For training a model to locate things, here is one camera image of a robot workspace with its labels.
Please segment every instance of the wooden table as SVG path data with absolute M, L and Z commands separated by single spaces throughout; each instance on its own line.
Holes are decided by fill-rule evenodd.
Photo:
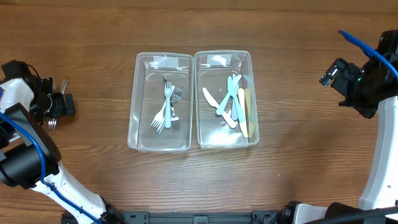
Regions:
M 337 30 L 376 47 L 396 21 L 394 14 L 1 6 L 0 63 L 28 62 L 58 84 L 70 77 L 74 120 L 44 128 L 68 170 L 120 210 L 248 212 L 289 200 L 355 206 L 377 117 L 339 107 L 343 97 L 318 81 L 337 57 L 367 60 Z M 185 154 L 130 149 L 136 55 L 216 49 L 252 56 L 260 142 L 201 150 L 194 131 Z M 59 223 L 62 212 L 44 195 L 0 185 L 0 223 Z

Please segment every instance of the clear plastic container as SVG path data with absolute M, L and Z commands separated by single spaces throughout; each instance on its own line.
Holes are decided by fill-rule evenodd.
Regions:
M 140 53 L 136 60 L 132 88 L 127 144 L 138 151 L 184 151 L 191 145 L 193 114 L 193 57 L 173 53 Z M 163 128 L 160 134 L 150 126 L 162 108 L 165 95 L 163 76 L 183 93 L 174 105 L 180 130 Z
M 231 129 L 216 108 L 209 105 L 203 94 L 205 87 L 220 104 L 227 94 L 227 79 L 242 75 L 239 87 L 245 91 L 248 138 L 239 124 Z M 256 92 L 249 52 L 240 50 L 204 51 L 195 54 L 195 99 L 197 106 L 198 142 L 202 148 L 247 147 L 259 142 Z M 225 111 L 231 110 L 232 98 Z

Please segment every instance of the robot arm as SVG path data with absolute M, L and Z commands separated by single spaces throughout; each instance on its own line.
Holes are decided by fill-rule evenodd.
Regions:
M 1 182 L 11 187 L 20 185 L 50 197 L 74 216 L 75 219 L 68 222 L 70 224 L 125 224 L 119 211 L 86 189 L 66 170 L 58 147 L 38 124 L 46 116 L 54 117 L 57 114 L 57 118 L 68 114 L 70 105 L 67 108 L 63 93 L 46 92 L 46 84 L 28 72 L 29 69 L 24 69 L 25 63 L 13 61 L 7 65 L 4 71 L 6 79 L 0 83 L 0 112 L 5 115 L 0 120 L 1 147 L 7 146 L 16 133 L 24 143 L 4 153 L 0 150 Z M 14 75 L 7 77 L 10 71 Z M 42 158 L 32 141 L 15 125 L 10 125 L 8 119 L 33 137 L 43 151 Z M 44 174 L 41 170 L 42 159 L 45 160 Z
M 398 205 L 398 97 L 382 100 L 378 106 L 379 133 L 371 173 L 358 208 L 369 210 Z M 398 220 L 398 214 L 389 218 Z

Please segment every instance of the metal fork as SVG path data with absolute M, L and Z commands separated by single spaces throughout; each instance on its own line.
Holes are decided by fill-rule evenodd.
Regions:
M 178 84 L 177 89 L 175 90 L 172 101 L 170 102 L 172 105 L 172 126 L 174 131 L 180 130 L 180 118 L 174 113 L 174 104 L 176 104 L 181 99 L 181 94 L 184 91 L 184 86 Z
M 49 130 L 55 130 L 57 126 L 57 118 L 50 118 L 49 119 Z
M 152 123 L 150 124 L 152 127 L 158 128 L 164 122 L 163 119 L 164 119 L 164 109 L 166 108 L 166 102 L 167 102 L 167 99 L 164 100 L 162 109 L 160 109 L 160 111 L 157 112 L 157 114 L 155 115 L 155 118 L 153 119 Z
M 164 85 L 164 96 L 166 96 L 166 102 L 170 101 L 170 97 L 173 94 L 173 89 L 172 89 L 172 82 L 167 81 L 166 84 Z M 165 128 L 171 128 L 172 127 L 172 115 L 171 115 L 171 108 L 170 108 L 170 103 L 166 103 L 166 111 L 165 111 Z

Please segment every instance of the plastic knife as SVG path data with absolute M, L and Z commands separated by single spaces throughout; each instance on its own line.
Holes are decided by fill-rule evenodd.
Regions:
M 244 109 L 244 90 L 240 88 L 238 90 L 238 95 L 239 95 L 239 102 L 241 104 L 241 109 L 243 110 L 243 115 L 245 114 L 245 109 Z M 242 134 L 245 138 L 248 137 L 248 127 L 246 126 L 246 116 L 245 120 L 242 122 L 239 120 L 239 125 L 241 127 Z
M 210 104 L 210 106 L 215 107 L 215 108 L 219 107 L 216 100 L 210 95 L 210 93 L 207 91 L 206 88 L 203 88 L 203 94 L 204 94 L 207 102 Z M 225 111 L 223 111 L 223 113 L 221 115 L 230 128 L 235 128 L 236 125 L 238 124 L 237 122 L 233 121 L 232 118 L 225 113 Z
M 236 75 L 232 74 L 232 81 L 235 81 L 236 79 Z M 236 94 L 238 94 L 238 89 L 239 89 L 239 83 L 235 83 L 235 91 Z M 231 118 L 232 120 L 236 121 L 238 119 L 238 112 L 236 112 L 236 106 L 235 106 L 235 101 L 232 101 L 232 114 L 231 114 Z
M 216 114 L 221 115 L 223 111 L 225 110 L 226 104 L 228 103 L 228 100 L 230 96 L 234 98 L 235 105 L 236 105 L 236 111 L 238 112 L 238 118 L 239 120 L 243 121 L 243 112 L 240 110 L 239 101 L 238 97 L 236 96 L 236 91 L 235 91 L 235 85 L 238 84 L 239 80 L 241 79 L 242 75 L 238 75 L 233 81 L 232 77 L 228 77 L 228 82 L 227 82 L 227 90 L 228 92 L 226 93 L 223 101 L 220 103 L 220 106 L 216 110 Z
M 244 99 L 246 100 L 246 106 L 248 108 L 248 136 L 251 138 L 254 133 L 254 128 L 256 125 L 254 124 L 254 121 L 251 119 L 254 117 L 254 111 L 252 111 L 252 104 L 251 104 L 251 93 L 250 90 L 247 88 L 244 90 Z

